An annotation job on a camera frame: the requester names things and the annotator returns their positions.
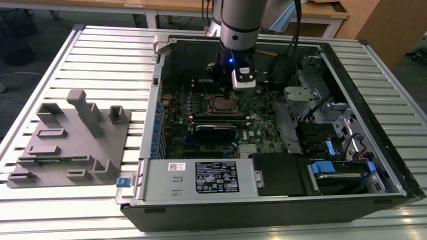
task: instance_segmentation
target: blue tab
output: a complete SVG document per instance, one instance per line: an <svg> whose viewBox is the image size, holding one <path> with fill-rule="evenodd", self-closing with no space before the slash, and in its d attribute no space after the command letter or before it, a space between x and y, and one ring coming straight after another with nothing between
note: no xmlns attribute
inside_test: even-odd
<svg viewBox="0 0 427 240"><path fill-rule="evenodd" d="M335 167L331 161L316 161L311 164L314 174L335 173Z"/></svg>
<svg viewBox="0 0 427 240"><path fill-rule="evenodd" d="M335 152L335 149L334 149L334 146L332 146L332 142L331 141L326 141L326 145L327 145L327 148L328 148L328 152L331 153L331 155L336 155L336 152Z"/></svg>
<svg viewBox="0 0 427 240"><path fill-rule="evenodd" d="M375 167L374 162L371 162L371 161L367 162L367 168L368 168L370 172L375 172L376 171L376 167Z"/></svg>
<svg viewBox="0 0 427 240"><path fill-rule="evenodd" d="M117 188L129 188L131 187L132 178L129 177L119 177L115 185Z"/></svg>
<svg viewBox="0 0 427 240"><path fill-rule="evenodd" d="M312 170L312 173L314 173L314 174L318 174L318 173L320 172L316 163L311 164L311 170Z"/></svg>

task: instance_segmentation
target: warning label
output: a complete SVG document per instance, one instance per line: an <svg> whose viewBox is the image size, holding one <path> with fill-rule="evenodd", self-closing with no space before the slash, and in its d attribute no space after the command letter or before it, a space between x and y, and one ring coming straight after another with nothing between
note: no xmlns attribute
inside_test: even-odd
<svg viewBox="0 0 427 240"><path fill-rule="evenodd" d="M238 193L239 179L236 162L196 162L195 190L199 194Z"/></svg>

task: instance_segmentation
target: slotted metal surface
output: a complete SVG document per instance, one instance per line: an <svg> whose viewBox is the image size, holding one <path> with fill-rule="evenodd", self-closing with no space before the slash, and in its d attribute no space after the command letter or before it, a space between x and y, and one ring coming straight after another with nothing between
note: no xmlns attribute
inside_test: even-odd
<svg viewBox="0 0 427 240"><path fill-rule="evenodd" d="M29 99L11 133L1 143L0 239L424 239L427 200L396 210L384 210L350 223L227 229L196 232L140 232L115 202L116 186L9 189L8 173L29 141L40 103L65 101L71 88L85 89L88 102L99 108L121 105L132 110L120 170L137 169L152 79L152 41L157 33L200 36L197 31L149 30L87 26L73 31ZM283 36L264 39L290 40ZM303 38L324 42L319 38ZM328 40L355 85L378 117L406 164L427 188L426 116L368 47L355 40ZM132 196L132 189L121 193Z"/></svg>

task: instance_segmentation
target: floor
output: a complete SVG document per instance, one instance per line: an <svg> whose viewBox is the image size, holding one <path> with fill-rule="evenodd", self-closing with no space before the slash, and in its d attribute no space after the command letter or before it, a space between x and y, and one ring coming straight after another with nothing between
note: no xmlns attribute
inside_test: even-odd
<svg viewBox="0 0 427 240"><path fill-rule="evenodd" d="M88 13L61 11L60 20L53 20L47 10L33 10L32 19L37 27L37 34L27 38L31 48L36 52L36 60L21 66L7 66L0 60L0 76L12 72L35 72L43 74L56 56L57 51L67 39L75 24L135 27L135 20L131 14ZM201 30L203 23L199 17L180 17L168 24L165 17L160 17L160 27L168 29ZM144 25L144 17L137 18L137 23ZM427 111L427 66L411 60L406 56L399 62L394 73L407 91L424 111ZM12 75L0 78L0 83L7 87L0 93L0 100L9 102L24 102L39 83L36 75ZM24 104L0 102L0 140L21 111Z"/></svg>

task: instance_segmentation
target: wooden table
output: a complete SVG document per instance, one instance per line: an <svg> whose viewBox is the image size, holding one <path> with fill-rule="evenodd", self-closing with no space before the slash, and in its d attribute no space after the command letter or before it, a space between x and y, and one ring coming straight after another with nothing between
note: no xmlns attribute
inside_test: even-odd
<svg viewBox="0 0 427 240"><path fill-rule="evenodd" d="M167 16L189 16L200 17L201 15L201 0L147 0L147 10L149 15ZM157 21L148 20L148 27L157 28ZM347 12L338 12L330 3L307 2L302 5L302 22L306 24L327 25L324 33L320 37L334 38L343 20L348 19Z"/></svg>
<svg viewBox="0 0 427 240"><path fill-rule="evenodd" d="M45 9L79 12L144 14L148 28L159 28L159 15L200 17L201 0L0 0L5 8ZM302 22L327 25L323 38L334 38L347 12L335 11L328 3L308 2L302 5Z"/></svg>

